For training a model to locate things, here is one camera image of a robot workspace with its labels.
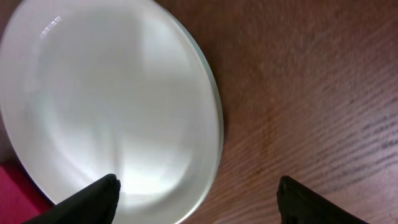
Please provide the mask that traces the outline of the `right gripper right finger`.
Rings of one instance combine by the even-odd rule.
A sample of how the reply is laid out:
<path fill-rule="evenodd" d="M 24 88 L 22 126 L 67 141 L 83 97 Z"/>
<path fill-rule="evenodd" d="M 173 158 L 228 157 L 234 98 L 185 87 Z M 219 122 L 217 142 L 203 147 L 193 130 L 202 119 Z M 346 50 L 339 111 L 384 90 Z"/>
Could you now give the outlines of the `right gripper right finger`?
<path fill-rule="evenodd" d="M 287 175 L 280 178 L 277 205 L 281 224 L 367 224 Z"/>

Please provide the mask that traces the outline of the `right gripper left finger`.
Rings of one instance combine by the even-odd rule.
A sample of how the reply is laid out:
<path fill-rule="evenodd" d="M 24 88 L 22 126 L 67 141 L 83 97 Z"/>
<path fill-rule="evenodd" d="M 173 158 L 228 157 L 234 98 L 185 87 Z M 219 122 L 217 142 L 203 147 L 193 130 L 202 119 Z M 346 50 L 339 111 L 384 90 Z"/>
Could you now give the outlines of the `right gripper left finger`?
<path fill-rule="evenodd" d="M 112 224 L 121 182 L 107 174 L 26 224 Z"/>

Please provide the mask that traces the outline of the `white plate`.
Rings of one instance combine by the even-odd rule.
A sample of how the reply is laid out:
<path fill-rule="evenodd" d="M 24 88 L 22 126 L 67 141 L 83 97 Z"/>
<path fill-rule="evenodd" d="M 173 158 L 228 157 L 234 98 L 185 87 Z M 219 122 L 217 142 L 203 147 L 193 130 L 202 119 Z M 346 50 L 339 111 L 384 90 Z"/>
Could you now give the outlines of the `white plate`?
<path fill-rule="evenodd" d="M 115 223 L 177 222 L 215 168 L 211 86 L 154 1 L 22 1 L 1 39 L 1 114 L 53 203 L 117 175 Z"/>

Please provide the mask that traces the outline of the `mint green plate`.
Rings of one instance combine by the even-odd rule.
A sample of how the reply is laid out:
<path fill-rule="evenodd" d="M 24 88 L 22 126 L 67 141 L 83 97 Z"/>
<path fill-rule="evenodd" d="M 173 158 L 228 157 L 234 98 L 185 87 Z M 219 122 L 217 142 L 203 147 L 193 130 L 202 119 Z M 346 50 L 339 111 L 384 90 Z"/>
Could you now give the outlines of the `mint green plate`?
<path fill-rule="evenodd" d="M 173 15 L 172 12 L 170 12 L 168 9 L 166 9 L 161 3 L 158 1 L 155 1 L 156 4 L 159 5 L 161 9 L 163 9 L 179 26 L 179 28 L 182 30 L 182 32 L 185 34 L 189 42 L 193 45 L 193 48 L 195 49 L 196 54 L 200 58 L 200 62 L 203 65 L 203 69 L 205 70 L 207 80 L 211 86 L 211 94 L 213 98 L 213 106 L 215 107 L 216 114 L 217 114 L 217 138 L 218 138 L 218 147 L 217 147 L 217 155 L 216 155 L 216 162 L 215 162 L 215 168 L 212 170 L 210 179 L 206 181 L 206 188 L 204 189 L 203 193 L 200 195 L 200 198 L 198 202 L 192 207 L 192 209 L 180 220 L 175 222 L 175 224 L 181 224 L 185 221 L 187 221 L 205 202 L 205 200 L 208 198 L 209 193 L 211 192 L 211 188 L 217 178 L 218 170 L 220 167 L 222 155 L 223 155 L 223 149 L 224 149 L 224 116 L 223 116 L 223 107 L 221 103 L 221 98 L 220 98 L 220 93 L 217 87 L 217 83 L 215 80 L 214 73 L 211 69 L 210 64 L 207 61 L 207 58 L 205 54 L 203 53 L 202 49 L 197 43 L 197 40 L 195 39 L 194 36 L 187 30 L 187 28 Z"/>

